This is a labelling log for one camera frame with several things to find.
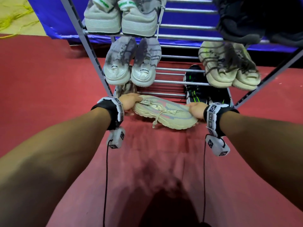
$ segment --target shoe rack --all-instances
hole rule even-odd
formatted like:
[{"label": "shoe rack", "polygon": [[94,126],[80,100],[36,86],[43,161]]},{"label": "shoe rack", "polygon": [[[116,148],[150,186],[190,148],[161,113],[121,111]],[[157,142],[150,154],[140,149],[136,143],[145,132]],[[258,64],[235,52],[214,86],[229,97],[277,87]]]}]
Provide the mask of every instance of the shoe rack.
[{"label": "shoe rack", "polygon": [[[105,80],[105,74],[102,70],[102,67],[96,57],[96,54],[93,50],[91,43],[89,42],[89,32],[85,30],[84,24],[81,22],[81,19],[74,7],[72,0],[61,0],[73,26],[75,27],[79,39],[81,40],[92,64],[109,96],[112,96],[113,93]],[[167,0],[167,2],[177,2],[177,3],[194,3],[194,4],[212,4],[211,0]],[[183,8],[165,8],[164,12],[174,12],[174,13],[200,13],[200,14],[218,14],[217,11],[214,10],[203,10],[203,9],[183,9]],[[173,29],[187,29],[187,30],[206,30],[206,31],[215,31],[216,28],[212,26],[196,26],[196,25],[179,25],[179,24],[160,24],[161,28],[173,28]],[[112,42],[115,41],[115,36],[125,36],[123,33],[108,35],[111,37]],[[186,36],[186,35],[167,35],[167,34],[159,34],[159,39],[171,39],[171,40],[190,40],[190,41],[224,41],[223,38],[219,37],[200,37],[200,36]],[[262,40],[260,44],[268,44],[268,40]],[[178,48],[178,49],[199,49],[199,47],[192,46],[178,46],[178,45],[161,45],[162,48]],[[240,107],[243,103],[249,100],[252,96],[254,96],[258,91],[260,91],[266,84],[270,81],[274,80],[276,76],[286,70],[290,65],[292,65],[295,61],[297,61],[300,57],[303,56],[303,48],[298,48],[292,54],[289,55],[284,61],[282,61],[271,73],[269,73],[258,85],[257,89],[251,92],[248,92],[244,95],[237,103],[234,104],[235,108]],[[197,60],[198,57],[189,57],[189,56],[173,56],[173,55],[165,55],[162,57],[165,58],[174,58],[174,59],[192,59]],[[199,72],[203,73],[204,70],[189,70],[189,69],[180,69],[180,68],[163,68],[157,67],[157,74],[164,75],[184,75],[185,72]],[[172,80],[155,80],[154,83],[162,83],[162,84],[188,84],[188,85],[204,85],[208,86],[206,83],[195,83],[195,82],[183,82],[183,81],[172,81]],[[156,96],[178,96],[184,97],[183,94],[174,94],[174,93],[161,93],[161,92],[140,92],[144,94],[152,94]]]}]

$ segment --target person's right hand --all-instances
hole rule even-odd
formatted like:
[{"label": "person's right hand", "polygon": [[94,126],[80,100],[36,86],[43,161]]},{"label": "person's right hand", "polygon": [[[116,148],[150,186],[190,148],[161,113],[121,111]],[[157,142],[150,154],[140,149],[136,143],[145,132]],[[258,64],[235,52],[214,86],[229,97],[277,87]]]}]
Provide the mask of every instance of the person's right hand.
[{"label": "person's right hand", "polygon": [[208,106],[206,103],[197,102],[197,103],[189,103],[185,106],[189,107],[189,112],[196,117],[197,119],[204,119],[203,113],[205,108]]}]

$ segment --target forearm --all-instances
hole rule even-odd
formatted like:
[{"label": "forearm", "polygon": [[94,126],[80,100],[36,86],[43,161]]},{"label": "forearm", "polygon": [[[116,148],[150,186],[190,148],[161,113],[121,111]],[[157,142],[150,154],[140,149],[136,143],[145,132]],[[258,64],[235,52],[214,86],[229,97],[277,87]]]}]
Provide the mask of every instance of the forearm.
[{"label": "forearm", "polygon": [[0,226],[45,226],[110,124],[96,108],[49,127],[0,159]]},{"label": "forearm", "polygon": [[303,210],[303,126],[227,112],[220,128],[259,176]]}]

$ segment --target person's left hand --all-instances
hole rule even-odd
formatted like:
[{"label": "person's left hand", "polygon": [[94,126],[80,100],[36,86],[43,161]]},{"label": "person's left hand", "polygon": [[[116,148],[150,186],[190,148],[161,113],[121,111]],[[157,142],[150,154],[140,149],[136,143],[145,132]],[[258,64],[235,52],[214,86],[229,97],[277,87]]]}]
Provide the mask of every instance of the person's left hand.
[{"label": "person's left hand", "polygon": [[130,110],[136,102],[140,102],[143,98],[138,93],[128,93],[119,97],[120,102],[123,105],[123,110]]}]

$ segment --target blue fabric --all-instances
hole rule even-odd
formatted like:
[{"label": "blue fabric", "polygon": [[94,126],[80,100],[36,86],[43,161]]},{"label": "blue fabric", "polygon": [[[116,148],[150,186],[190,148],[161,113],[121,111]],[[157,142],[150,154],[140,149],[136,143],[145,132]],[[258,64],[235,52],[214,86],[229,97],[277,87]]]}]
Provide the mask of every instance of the blue fabric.
[{"label": "blue fabric", "polygon": [[[28,0],[38,16],[46,34],[53,39],[68,39],[80,41],[62,3],[60,0]],[[72,0],[81,20],[89,0]],[[168,8],[187,8],[187,9],[209,9],[216,10],[214,5],[187,4],[187,3],[170,3],[166,4]],[[189,13],[170,13],[165,12],[162,23],[164,24],[184,24],[200,26],[216,26],[219,15],[189,14]],[[208,32],[202,30],[183,30],[183,29],[164,29],[160,28],[160,34],[171,35],[189,35],[204,37],[221,37],[218,32]],[[93,43],[111,43],[107,36],[89,35]],[[159,39],[160,44],[168,45],[186,45],[199,47],[201,42],[195,41],[177,41]],[[276,51],[276,52],[293,52],[295,48],[282,45],[251,45],[251,50]]]}]

